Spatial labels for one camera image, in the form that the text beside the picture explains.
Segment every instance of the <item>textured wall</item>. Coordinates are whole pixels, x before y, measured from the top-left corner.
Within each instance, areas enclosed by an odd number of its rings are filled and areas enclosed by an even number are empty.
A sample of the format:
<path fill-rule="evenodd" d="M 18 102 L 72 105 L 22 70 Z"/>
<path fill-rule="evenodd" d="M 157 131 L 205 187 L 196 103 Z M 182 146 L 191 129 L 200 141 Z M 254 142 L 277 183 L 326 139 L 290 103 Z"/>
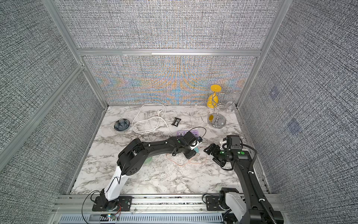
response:
<path fill-rule="evenodd" d="M 205 104 L 210 86 L 241 90 L 255 57 L 85 56 L 109 104 Z"/>
<path fill-rule="evenodd" d="M 80 48 L 260 49 L 280 0 L 55 0 Z"/>
<path fill-rule="evenodd" d="M 0 2 L 0 151 L 77 65 L 40 0 Z"/>
<path fill-rule="evenodd" d="M 241 108 L 292 223 L 356 223 L 356 1 L 295 0 Z"/>
<path fill-rule="evenodd" d="M 80 74 L 0 172 L 0 223 L 46 223 L 57 196 L 69 187 L 102 111 Z"/>

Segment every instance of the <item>purple power strip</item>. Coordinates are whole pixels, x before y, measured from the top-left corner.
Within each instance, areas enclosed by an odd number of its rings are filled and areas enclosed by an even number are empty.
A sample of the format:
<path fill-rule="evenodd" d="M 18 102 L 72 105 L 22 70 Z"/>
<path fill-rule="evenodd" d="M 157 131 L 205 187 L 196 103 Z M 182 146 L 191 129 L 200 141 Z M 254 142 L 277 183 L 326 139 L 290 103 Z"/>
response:
<path fill-rule="evenodd" d="M 176 132 L 177 136 L 184 136 L 189 130 L 180 130 Z M 191 130 L 190 131 L 195 137 L 199 137 L 198 130 Z"/>

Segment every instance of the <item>ventilation grille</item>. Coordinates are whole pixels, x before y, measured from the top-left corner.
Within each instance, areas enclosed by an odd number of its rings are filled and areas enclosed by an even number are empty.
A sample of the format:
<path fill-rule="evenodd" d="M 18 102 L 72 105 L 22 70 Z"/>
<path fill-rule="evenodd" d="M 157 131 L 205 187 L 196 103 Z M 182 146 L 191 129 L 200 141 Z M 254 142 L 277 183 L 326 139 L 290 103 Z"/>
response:
<path fill-rule="evenodd" d="M 100 214 L 84 215 L 90 223 L 116 223 Z M 209 214 L 121 214 L 117 223 L 222 223 L 221 213 Z M 81 214 L 63 214 L 59 224 L 83 223 Z"/>

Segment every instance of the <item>black cable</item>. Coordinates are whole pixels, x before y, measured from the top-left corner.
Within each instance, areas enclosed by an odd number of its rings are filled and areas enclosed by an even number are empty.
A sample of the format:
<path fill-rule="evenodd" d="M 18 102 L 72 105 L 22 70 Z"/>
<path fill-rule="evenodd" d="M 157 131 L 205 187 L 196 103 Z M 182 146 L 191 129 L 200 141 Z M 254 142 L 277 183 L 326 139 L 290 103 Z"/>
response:
<path fill-rule="evenodd" d="M 195 128 L 204 128 L 204 127 L 195 127 Z M 194 128 L 190 129 L 189 131 L 193 130 Z M 205 129 L 205 133 L 203 134 L 202 138 L 204 137 L 204 135 L 206 134 L 206 128 Z"/>
<path fill-rule="evenodd" d="M 88 198 L 88 196 L 90 196 L 90 194 L 93 195 L 93 194 L 96 193 L 96 192 L 99 192 L 99 191 L 98 191 L 98 190 L 95 190 L 95 191 L 92 191 L 91 193 L 89 193 L 89 194 L 87 195 L 87 197 L 84 199 L 83 203 L 82 203 L 81 214 L 82 214 L 83 220 L 84 220 L 87 224 L 89 224 L 89 223 L 84 219 L 84 216 L 83 216 L 83 205 L 84 205 L 84 202 L 86 201 L 86 199 Z"/>
<path fill-rule="evenodd" d="M 203 200 L 203 202 L 206 204 L 206 202 L 204 201 L 204 196 L 205 195 L 211 195 L 211 196 L 215 196 L 215 195 L 212 195 L 212 194 L 203 194 L 203 196 L 202 196 L 202 200 Z"/>
<path fill-rule="evenodd" d="M 118 182 L 118 184 L 119 184 L 119 183 L 121 182 L 121 177 L 122 177 L 122 174 L 121 174 L 121 176 L 119 177 L 119 180 L 118 180 L 118 177 L 114 177 L 114 178 L 113 178 L 113 180 L 111 181 L 111 184 L 110 184 L 110 186 L 108 187 L 106 193 L 108 192 L 108 190 L 109 190 L 110 187 L 112 186 L 112 183 L 113 183 L 114 179 L 117 178 L 117 182 Z"/>
<path fill-rule="evenodd" d="M 227 211 L 224 213 L 224 215 L 223 215 L 223 220 L 225 220 L 225 217 L 226 217 L 226 216 L 227 216 L 227 214 L 229 214 L 231 211 L 232 211 L 232 210 L 231 210 L 231 209 L 229 209 L 229 210 L 227 210 Z"/>
<path fill-rule="evenodd" d="M 247 147 L 247 148 L 250 148 L 250 149 L 252 149 L 252 150 L 255 152 L 255 154 L 254 154 L 254 156 L 253 156 L 253 158 L 252 158 L 252 160 L 251 160 L 250 166 L 248 167 L 248 170 L 253 172 L 253 164 L 255 163 L 255 160 L 256 160 L 256 157 L 257 157 L 257 151 L 256 151 L 256 149 L 254 149 L 253 147 L 248 146 L 248 145 L 246 145 L 246 144 L 242 144 L 242 143 L 241 143 L 241 146 L 245 146 L 245 147 Z"/>
<path fill-rule="evenodd" d="M 246 145 L 246 144 L 242 144 L 242 143 L 241 143 L 241 145 L 242 145 L 242 146 L 245 146 L 245 147 L 247 147 L 247 148 L 250 148 L 250 149 L 252 149 L 252 150 L 255 152 L 255 154 L 254 154 L 254 156 L 253 156 L 253 158 L 252 158 L 252 160 L 251 160 L 251 163 L 250 163 L 250 165 L 249 165 L 249 168 L 248 168 L 248 170 L 249 170 L 248 177 L 249 177 L 249 179 L 250 179 L 250 182 L 251 182 L 253 191 L 254 191 L 255 194 L 256 194 L 256 197 L 257 197 L 258 199 L 262 199 L 262 198 L 263 198 L 263 195 L 260 194 L 260 192 L 259 192 L 259 190 L 258 190 L 258 188 L 257 188 L 257 186 L 256 186 L 256 184 L 255 184 L 255 179 L 254 179 L 254 178 L 256 178 L 256 176 L 255 176 L 254 171 L 253 171 L 253 164 L 254 164 L 254 162 L 255 162 L 255 160 L 256 160 L 256 158 L 257 158 L 257 151 L 256 151 L 256 149 L 254 149 L 253 147 L 248 146 L 248 145 Z M 259 202 L 260 202 L 260 204 L 262 205 L 262 207 L 264 208 L 264 210 L 266 211 L 266 213 L 269 215 L 269 217 L 270 217 L 272 223 L 277 224 L 277 222 L 276 222 L 276 220 L 275 220 L 275 218 L 274 218 L 274 216 L 273 216 L 271 210 L 270 210 L 270 209 L 268 208 L 268 206 L 266 205 L 266 202 L 265 202 L 264 200 L 260 200 Z"/>
<path fill-rule="evenodd" d="M 93 203 L 95 203 L 95 201 L 94 200 L 92 200 L 92 196 L 95 194 L 95 192 L 91 195 L 91 197 L 90 197 L 90 199 L 91 199 L 91 201 L 93 202 Z"/>
<path fill-rule="evenodd" d="M 162 143 L 162 144 L 156 144 L 156 145 L 150 145 L 150 146 L 161 146 L 161 145 L 165 145 L 165 143 Z M 135 148 L 139 148 L 139 147 L 144 147 L 144 145 L 141 145 L 141 146 L 135 146 L 135 147 L 133 147 L 133 148 L 132 148 L 132 150 L 131 150 L 131 151 L 133 151 Z"/>

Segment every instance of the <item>marble tabletop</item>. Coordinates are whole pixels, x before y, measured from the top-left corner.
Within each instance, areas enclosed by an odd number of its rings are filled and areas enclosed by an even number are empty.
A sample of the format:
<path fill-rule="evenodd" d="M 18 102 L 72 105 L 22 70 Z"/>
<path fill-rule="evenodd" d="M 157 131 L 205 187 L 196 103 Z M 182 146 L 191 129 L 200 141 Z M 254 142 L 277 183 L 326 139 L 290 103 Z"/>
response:
<path fill-rule="evenodd" d="M 206 106 L 166 106 L 164 120 L 174 134 L 178 130 L 190 130 L 194 127 L 205 127 L 207 133 L 199 148 L 199 155 L 185 166 L 188 160 L 180 153 L 172 155 L 153 156 L 149 164 L 143 165 L 134 175 L 131 175 L 124 185 L 121 194 L 200 194 L 217 193 L 222 187 L 234 187 L 242 193 L 242 188 L 234 171 L 221 169 L 203 150 L 211 143 L 219 144 L 226 135 L 241 135 L 241 129 L 234 113 L 222 113 L 226 118 L 226 126 L 221 129 L 211 127 L 207 116 L 213 113 Z M 70 194 L 88 194 L 93 190 L 102 190 L 111 179 L 118 159 L 118 154 L 133 139 L 142 141 L 165 140 L 170 133 L 162 122 L 161 127 L 149 134 L 137 134 L 132 126 L 124 132 L 114 130 L 115 121 L 126 118 L 131 123 L 137 115 L 140 106 L 110 106 L 97 132 L 89 153 L 84 161 L 77 180 Z M 144 106 L 135 121 L 148 119 L 157 115 L 157 110 L 164 110 L 162 106 Z M 172 124 L 174 117 L 181 118 L 178 127 Z M 147 121 L 137 128 L 155 127 L 157 119 Z M 200 136 L 204 129 L 197 128 Z"/>

